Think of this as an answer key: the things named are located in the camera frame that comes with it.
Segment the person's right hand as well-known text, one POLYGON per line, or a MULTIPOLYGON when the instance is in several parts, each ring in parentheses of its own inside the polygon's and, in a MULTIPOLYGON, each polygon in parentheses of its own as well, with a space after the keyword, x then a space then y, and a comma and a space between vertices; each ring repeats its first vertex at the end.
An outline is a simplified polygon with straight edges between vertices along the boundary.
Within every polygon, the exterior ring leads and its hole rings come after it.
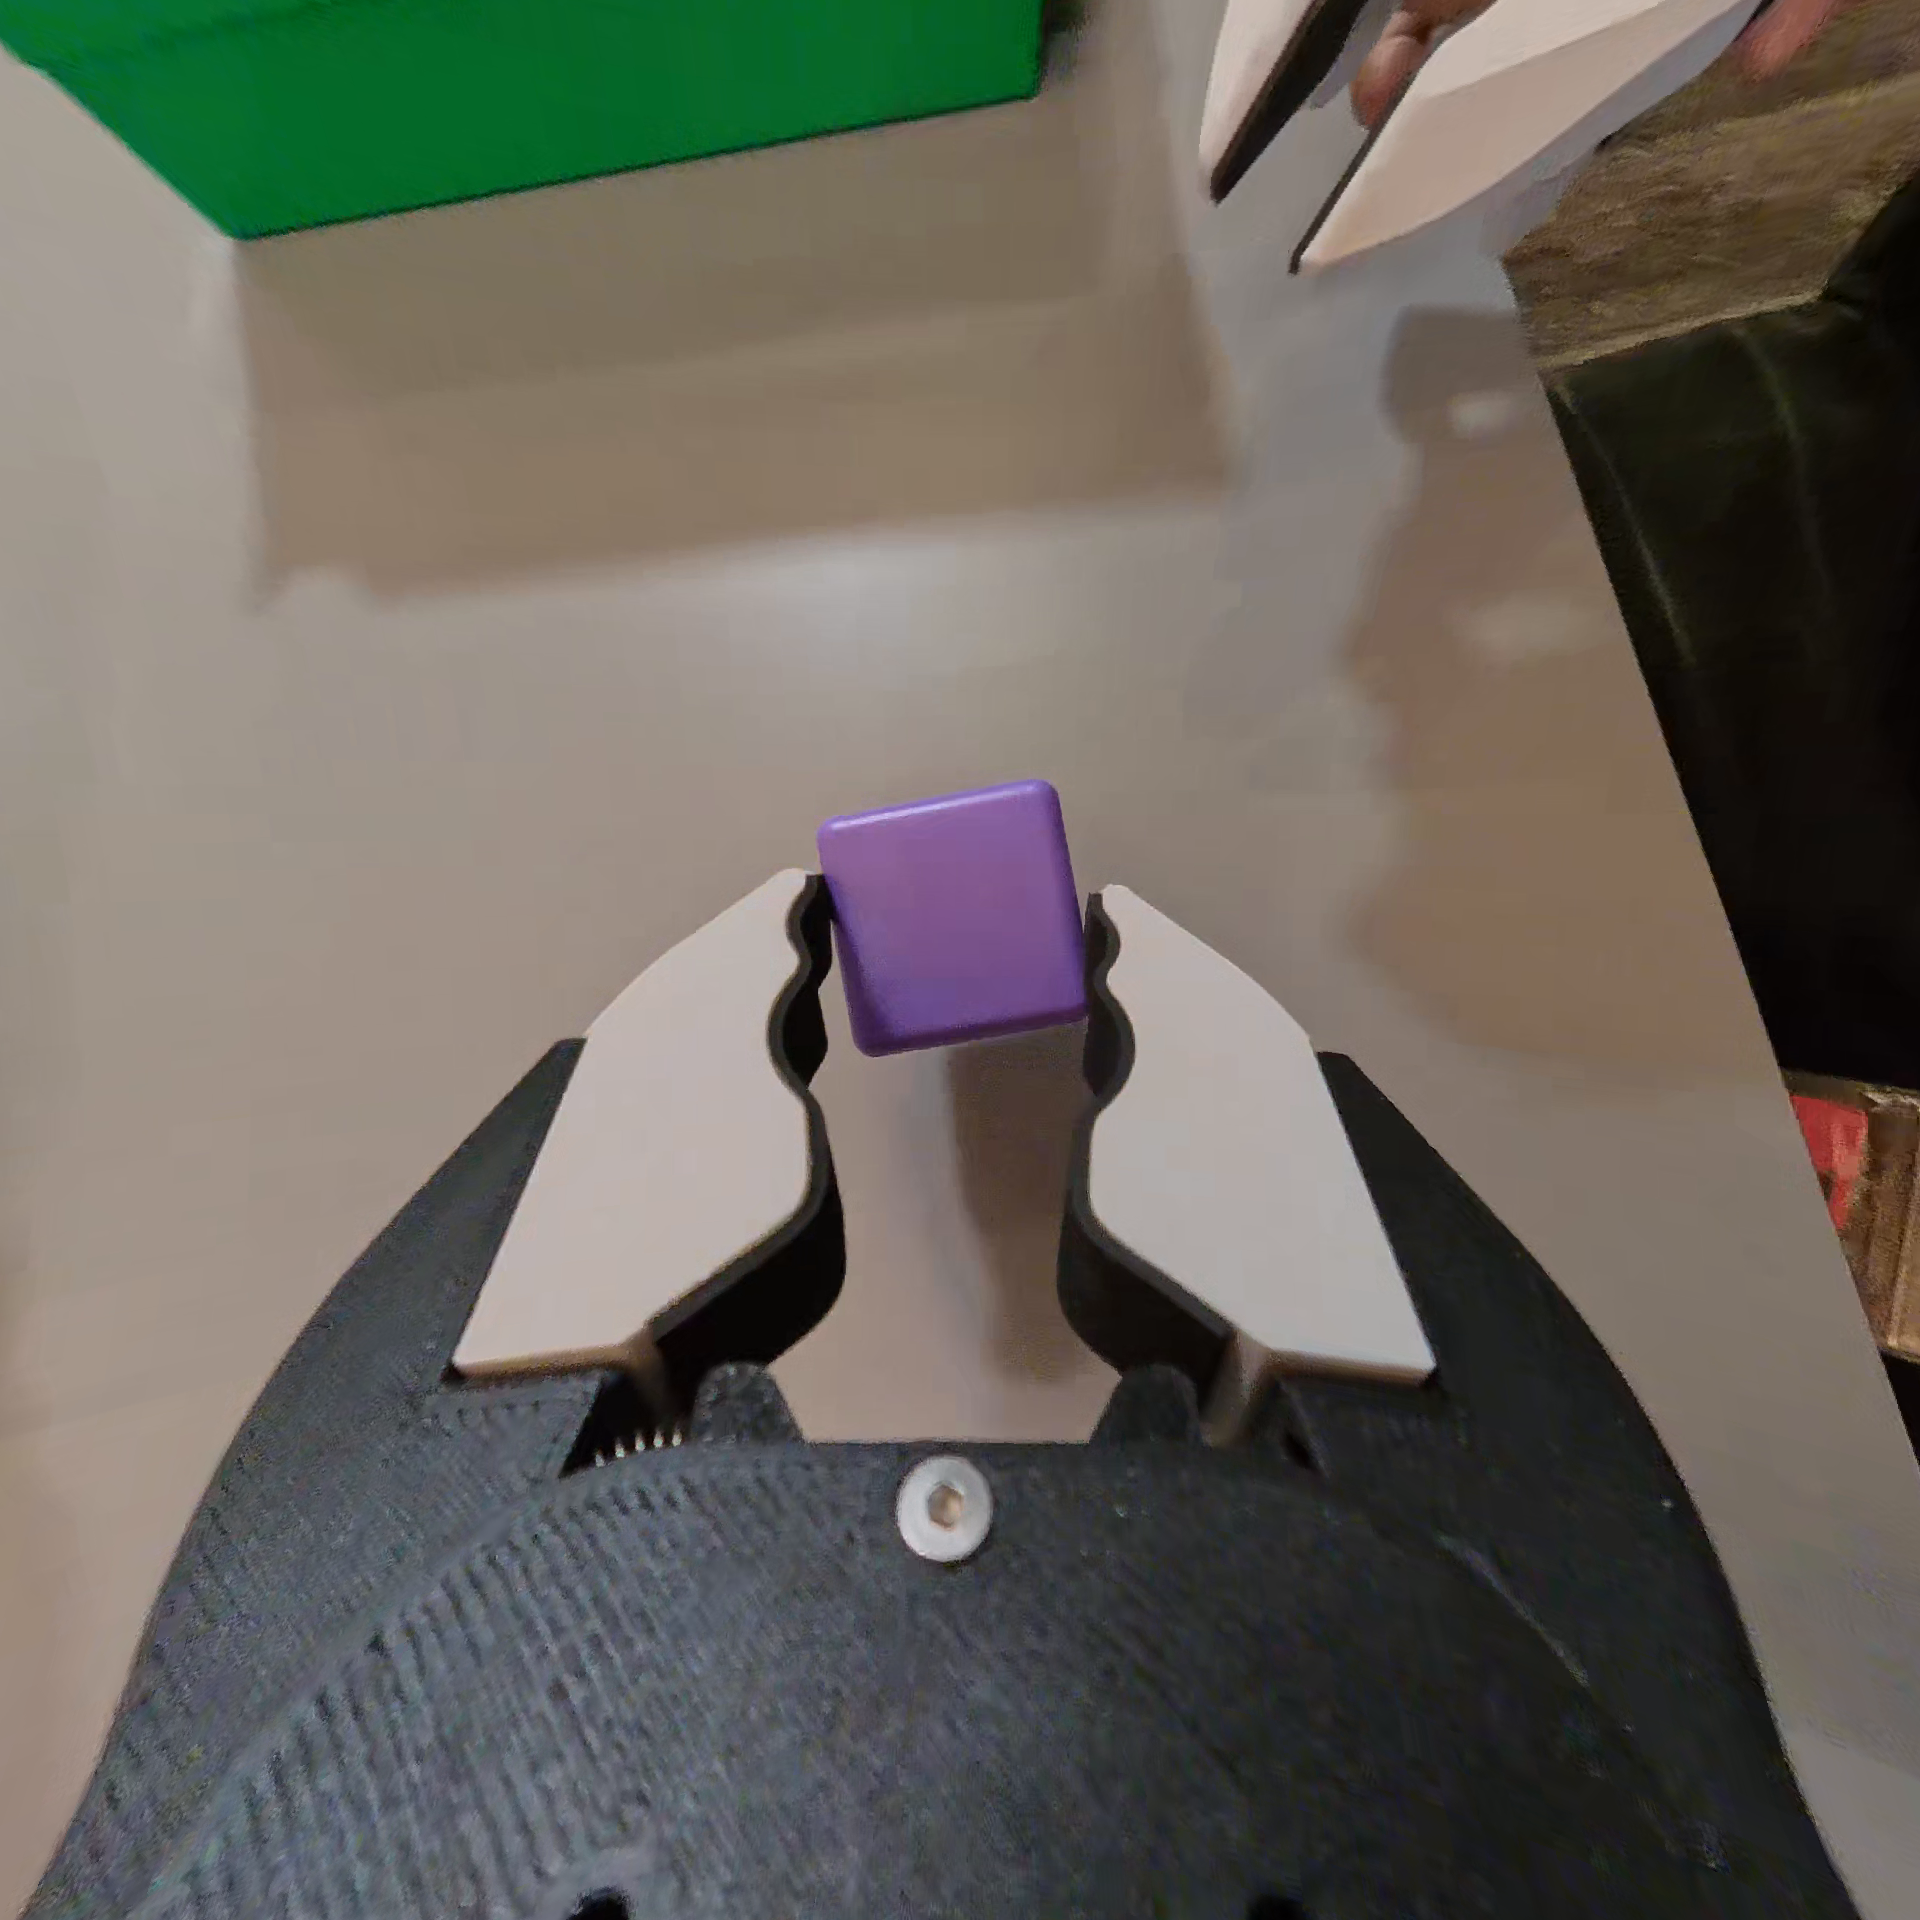
POLYGON ((1368 129, 1379 128, 1436 44, 1485 9, 1489 1, 1392 4, 1352 76, 1353 119, 1368 129))

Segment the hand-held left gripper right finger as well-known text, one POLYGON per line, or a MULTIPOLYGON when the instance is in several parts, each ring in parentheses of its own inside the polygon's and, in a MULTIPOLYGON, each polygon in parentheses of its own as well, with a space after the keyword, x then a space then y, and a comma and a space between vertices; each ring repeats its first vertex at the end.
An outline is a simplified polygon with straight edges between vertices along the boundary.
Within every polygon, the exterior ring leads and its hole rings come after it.
POLYGON ((1093 893, 1085 936, 1072 1332, 1219 1444, 1289 1377, 1433 1387, 1433 1339, 1300 1022, 1131 886, 1093 893))

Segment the green plastic bin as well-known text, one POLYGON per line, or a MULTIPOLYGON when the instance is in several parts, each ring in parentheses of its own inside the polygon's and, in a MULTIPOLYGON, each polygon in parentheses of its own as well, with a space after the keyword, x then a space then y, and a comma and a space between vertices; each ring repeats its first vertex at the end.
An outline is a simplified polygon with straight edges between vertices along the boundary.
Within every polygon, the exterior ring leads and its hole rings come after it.
POLYGON ((228 238, 1018 102, 1040 1, 5 1, 228 238))

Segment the clear badge holder red card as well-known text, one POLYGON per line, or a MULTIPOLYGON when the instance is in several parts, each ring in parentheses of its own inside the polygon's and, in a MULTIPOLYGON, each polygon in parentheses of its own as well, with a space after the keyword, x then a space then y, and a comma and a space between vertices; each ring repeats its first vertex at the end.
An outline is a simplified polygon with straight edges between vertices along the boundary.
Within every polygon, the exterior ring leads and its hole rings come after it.
POLYGON ((1918 1360, 1918 1092, 1828 1075, 1785 1076, 1865 1320, 1918 1360))

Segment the purple magnetic cube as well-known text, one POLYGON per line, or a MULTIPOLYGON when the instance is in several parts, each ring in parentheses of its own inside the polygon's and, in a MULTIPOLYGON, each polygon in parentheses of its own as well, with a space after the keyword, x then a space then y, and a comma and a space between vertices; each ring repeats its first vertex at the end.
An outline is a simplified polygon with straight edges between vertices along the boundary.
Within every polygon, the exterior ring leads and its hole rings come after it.
POLYGON ((1083 909, 1049 781, 841 813, 816 830, 816 853, 864 1056, 1085 1015, 1083 909))

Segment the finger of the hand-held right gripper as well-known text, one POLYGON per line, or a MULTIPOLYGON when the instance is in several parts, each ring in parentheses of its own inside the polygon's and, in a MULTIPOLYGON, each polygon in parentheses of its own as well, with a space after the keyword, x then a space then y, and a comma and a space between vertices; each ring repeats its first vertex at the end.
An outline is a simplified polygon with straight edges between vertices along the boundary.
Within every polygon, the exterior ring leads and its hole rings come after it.
POLYGON ((1314 213, 1289 269, 1318 273, 1458 215, 1493 221, 1699 77, 1755 1, 1500 1, 1409 77, 1314 213))
POLYGON ((1368 1, 1230 1, 1206 80, 1198 161, 1217 206, 1325 92, 1368 1))

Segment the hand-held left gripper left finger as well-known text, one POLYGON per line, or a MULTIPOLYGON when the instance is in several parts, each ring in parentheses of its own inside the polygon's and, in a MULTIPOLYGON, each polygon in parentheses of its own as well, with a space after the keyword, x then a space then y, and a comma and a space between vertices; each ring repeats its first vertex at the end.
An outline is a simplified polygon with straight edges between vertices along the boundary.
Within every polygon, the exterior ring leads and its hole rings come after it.
POLYGON ((832 900, 780 871, 593 1019, 451 1356, 467 1380, 612 1372, 656 1431, 723 1365, 771 1365, 846 1280, 811 1078, 832 900))

